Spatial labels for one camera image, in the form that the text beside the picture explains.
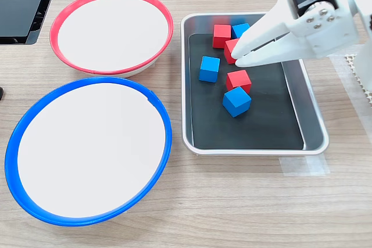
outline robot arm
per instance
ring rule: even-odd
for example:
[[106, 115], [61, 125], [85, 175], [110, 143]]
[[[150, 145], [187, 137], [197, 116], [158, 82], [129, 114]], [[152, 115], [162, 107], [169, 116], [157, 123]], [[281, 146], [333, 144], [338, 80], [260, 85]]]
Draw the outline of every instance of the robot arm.
[[[372, 0], [278, 0], [271, 11], [243, 33], [232, 57], [239, 67], [325, 57], [358, 42], [353, 20], [356, 13], [360, 13], [372, 38]], [[369, 64], [372, 87], [372, 43], [365, 49], [371, 56], [359, 67]]]

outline wooden table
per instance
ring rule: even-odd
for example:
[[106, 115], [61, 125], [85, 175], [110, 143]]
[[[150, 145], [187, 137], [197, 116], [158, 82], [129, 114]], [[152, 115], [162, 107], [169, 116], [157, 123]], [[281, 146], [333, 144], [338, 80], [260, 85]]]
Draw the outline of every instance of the wooden table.
[[[0, 159], [21, 116], [39, 98], [87, 77], [49, 45], [52, 0], [35, 45], [0, 46]], [[28, 215], [10, 194], [0, 165], [0, 247], [372, 247], [372, 147], [331, 62], [306, 67], [326, 121], [331, 173], [286, 177], [276, 157], [196, 157], [181, 141], [180, 21], [195, 12], [269, 10], [276, 0], [161, 0], [175, 32], [156, 67], [133, 77], [155, 91], [172, 120], [171, 158], [159, 182], [129, 212], [83, 228]]]

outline metal tray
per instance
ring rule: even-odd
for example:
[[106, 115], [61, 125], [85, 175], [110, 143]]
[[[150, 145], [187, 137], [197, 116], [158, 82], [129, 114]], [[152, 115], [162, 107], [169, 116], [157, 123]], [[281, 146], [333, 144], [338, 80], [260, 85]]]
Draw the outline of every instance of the metal tray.
[[[251, 108], [232, 118], [222, 106], [228, 72], [222, 49], [212, 48], [215, 24], [256, 23], [264, 13], [192, 14], [181, 22], [182, 129], [186, 147], [202, 155], [317, 155], [329, 136], [303, 61], [246, 68]], [[221, 59], [215, 84], [198, 80], [203, 55]]]

